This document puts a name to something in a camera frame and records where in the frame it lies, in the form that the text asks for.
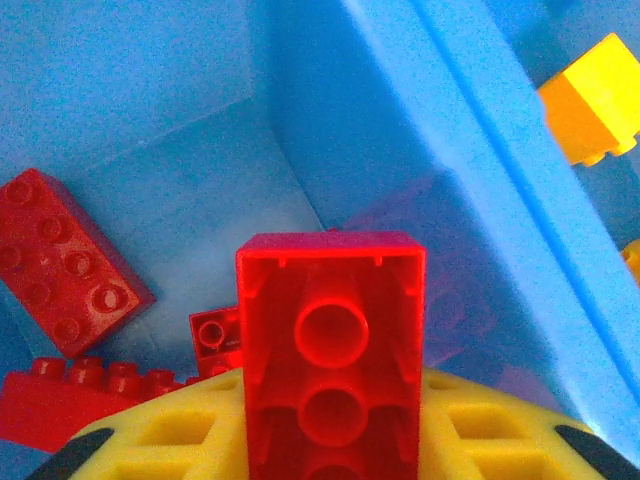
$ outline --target blue plastic bin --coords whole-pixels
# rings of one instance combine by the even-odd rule
[[[640,295],[618,253],[640,237],[640,153],[572,169],[535,93],[609,31],[640,54],[631,7],[5,3],[0,182],[59,178],[158,297],[95,353],[184,379],[188,315],[235,303],[253,233],[401,229],[430,250],[425,363],[640,464]],[[4,286],[0,317],[1,375],[56,353]]]

